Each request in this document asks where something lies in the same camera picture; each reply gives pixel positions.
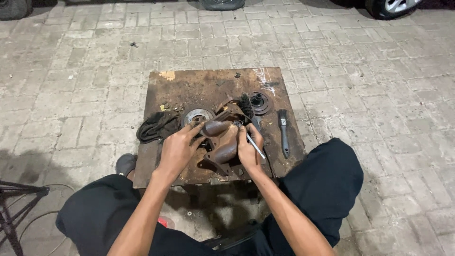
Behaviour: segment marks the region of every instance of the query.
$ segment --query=brick pavement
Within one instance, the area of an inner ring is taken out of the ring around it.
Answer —
[[[379,21],[328,1],[199,9],[59,3],[1,21],[1,178],[80,188],[112,173],[137,150],[150,71],[278,66],[306,150],[339,137],[365,171],[340,255],[455,255],[453,11]],[[31,215],[59,209],[68,193],[53,188]],[[31,227],[26,252],[58,243],[53,218]],[[54,253],[75,254],[68,241]]]

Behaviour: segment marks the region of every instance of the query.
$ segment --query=car tire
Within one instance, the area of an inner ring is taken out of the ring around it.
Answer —
[[[220,3],[220,0],[199,0],[199,3],[206,10],[236,10],[245,5],[245,0],[231,0],[230,2]]]
[[[413,12],[417,6],[423,2],[423,0],[420,0],[420,2],[409,9],[392,13],[386,10],[385,3],[388,1],[389,0],[365,0],[365,8],[370,13],[370,15],[377,20],[393,20],[410,12]]]
[[[0,20],[18,20],[33,11],[32,0],[0,0]]]

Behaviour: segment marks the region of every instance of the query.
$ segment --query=red object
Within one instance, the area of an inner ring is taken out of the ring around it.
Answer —
[[[167,228],[167,221],[163,219],[162,217],[158,217],[158,223],[163,225],[165,228]]]

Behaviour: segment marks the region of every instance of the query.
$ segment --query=cable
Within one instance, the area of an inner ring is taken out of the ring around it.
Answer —
[[[74,193],[76,192],[76,190],[75,190],[73,187],[71,187],[71,186],[69,186],[69,185],[66,185],[66,184],[61,184],[61,183],[48,184],[48,185],[44,185],[43,187],[55,186],[55,185],[64,186],[64,187],[67,187],[67,188],[71,189]],[[15,203],[16,203],[17,201],[19,201],[20,199],[24,198],[24,196],[26,196],[26,195],[27,195],[27,194],[20,196],[18,199],[16,199],[14,202],[12,202],[9,206],[7,206],[6,209],[10,208],[13,204],[15,204]],[[44,217],[44,216],[46,216],[46,215],[53,214],[53,213],[58,213],[58,212],[59,212],[59,211],[57,211],[57,210],[49,211],[49,212],[43,213],[43,214],[41,214],[40,216],[37,216],[37,217],[35,217],[34,219],[32,219],[32,220],[25,226],[24,230],[23,230],[22,233],[20,234],[19,243],[20,243],[20,241],[21,241],[21,239],[22,239],[22,236],[24,235],[25,231],[27,230],[27,228],[28,228],[35,220],[37,220],[37,219],[39,219],[39,218],[41,218],[41,217]],[[63,245],[63,243],[65,242],[66,239],[67,239],[67,237],[65,237],[65,238],[63,239],[63,241],[62,241],[59,245],[57,245],[57,246],[56,246],[48,255],[46,255],[46,256],[49,256],[49,255],[51,255],[52,253],[54,253],[61,245]]]

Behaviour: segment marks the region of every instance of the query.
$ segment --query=black pants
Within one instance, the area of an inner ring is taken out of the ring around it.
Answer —
[[[319,228],[331,246],[341,221],[354,205],[363,171],[348,145],[338,138],[313,149],[280,180],[280,189]],[[77,191],[57,216],[58,229],[75,243],[80,256],[104,256],[139,203],[126,177],[112,174]],[[294,255],[276,220],[269,215],[252,239],[250,255]],[[157,224],[149,255],[222,255],[183,232]]]

